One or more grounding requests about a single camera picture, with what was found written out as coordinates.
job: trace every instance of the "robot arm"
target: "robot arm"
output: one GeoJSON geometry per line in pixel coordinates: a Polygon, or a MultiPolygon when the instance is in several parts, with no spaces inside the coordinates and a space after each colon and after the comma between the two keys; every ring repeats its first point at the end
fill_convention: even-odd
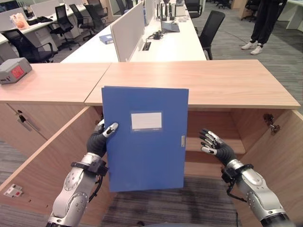
{"type": "Polygon", "coordinates": [[[46,227],[76,227],[84,214],[90,200],[96,196],[91,190],[95,186],[97,178],[99,185],[107,173],[106,162],[102,157],[106,152],[106,140],[118,128],[113,123],[104,130],[104,120],[95,128],[87,142],[87,154],[78,163],[72,163],[72,169],[65,178],[62,191],[53,203],[53,211],[48,219],[46,227]]]}
{"type": "Polygon", "coordinates": [[[215,155],[225,165],[223,179],[231,183],[230,191],[236,183],[246,196],[246,200],[229,194],[230,191],[228,195],[247,202],[256,218],[265,227],[295,227],[289,221],[277,196],[267,187],[264,178],[253,170],[252,165],[241,163],[232,148],[213,132],[203,129],[200,138],[203,140],[201,150],[215,155]]]}

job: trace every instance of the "white sneaker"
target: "white sneaker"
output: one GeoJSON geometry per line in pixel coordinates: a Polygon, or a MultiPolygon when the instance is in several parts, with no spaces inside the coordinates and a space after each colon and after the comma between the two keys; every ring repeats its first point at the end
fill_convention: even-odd
{"type": "Polygon", "coordinates": [[[252,55],[257,55],[257,54],[259,54],[259,53],[261,53],[262,52],[262,47],[261,46],[257,46],[256,47],[256,49],[255,50],[253,50],[252,52],[250,52],[250,54],[252,54],[252,55]]]}
{"type": "Polygon", "coordinates": [[[251,43],[251,42],[241,47],[242,50],[249,50],[254,48],[256,48],[256,43],[251,43]]]}

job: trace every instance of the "person's leg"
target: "person's leg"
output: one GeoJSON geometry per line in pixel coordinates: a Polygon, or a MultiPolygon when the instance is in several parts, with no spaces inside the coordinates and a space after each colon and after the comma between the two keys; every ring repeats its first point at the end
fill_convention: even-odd
{"type": "Polygon", "coordinates": [[[255,27],[251,35],[251,43],[254,43],[256,40],[259,40],[259,36],[263,30],[265,21],[267,19],[269,0],[262,0],[260,2],[258,11],[257,11],[257,19],[255,22],[255,27]]]}
{"type": "Polygon", "coordinates": [[[254,49],[256,47],[254,43],[259,39],[259,36],[263,30],[263,26],[267,17],[267,9],[268,9],[268,0],[261,0],[257,12],[257,20],[255,22],[255,26],[250,38],[250,42],[242,46],[241,47],[242,50],[254,49]]]}
{"type": "Polygon", "coordinates": [[[267,43],[270,34],[272,33],[275,23],[278,19],[278,14],[281,10],[279,2],[271,1],[268,8],[267,18],[264,23],[263,29],[259,35],[258,43],[263,47],[265,43],[267,43]]]}

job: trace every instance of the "wooden countertop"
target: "wooden countertop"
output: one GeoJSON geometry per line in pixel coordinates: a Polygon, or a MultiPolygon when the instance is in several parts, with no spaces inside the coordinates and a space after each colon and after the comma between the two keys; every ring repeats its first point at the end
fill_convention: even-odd
{"type": "Polygon", "coordinates": [[[20,81],[0,86],[0,103],[84,105],[110,63],[31,65],[33,70],[20,81]]]}
{"type": "Polygon", "coordinates": [[[112,63],[85,105],[102,105],[103,86],[189,88],[189,107],[300,106],[258,60],[112,63]]]}
{"type": "Polygon", "coordinates": [[[189,88],[189,107],[296,109],[258,60],[47,63],[0,86],[0,103],[102,105],[103,86],[189,88]]]}

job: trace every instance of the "black robotic glove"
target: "black robotic glove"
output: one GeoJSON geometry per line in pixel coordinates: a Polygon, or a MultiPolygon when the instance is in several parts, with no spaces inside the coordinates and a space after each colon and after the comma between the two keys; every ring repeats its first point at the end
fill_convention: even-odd
{"type": "Polygon", "coordinates": [[[118,123],[113,123],[104,130],[104,120],[100,121],[86,143],[87,152],[103,157],[106,153],[106,140],[117,128],[118,123]]]}
{"type": "Polygon", "coordinates": [[[203,140],[201,142],[201,150],[215,155],[223,165],[226,166],[230,161],[237,159],[233,149],[212,131],[202,129],[199,137],[203,140]]]}

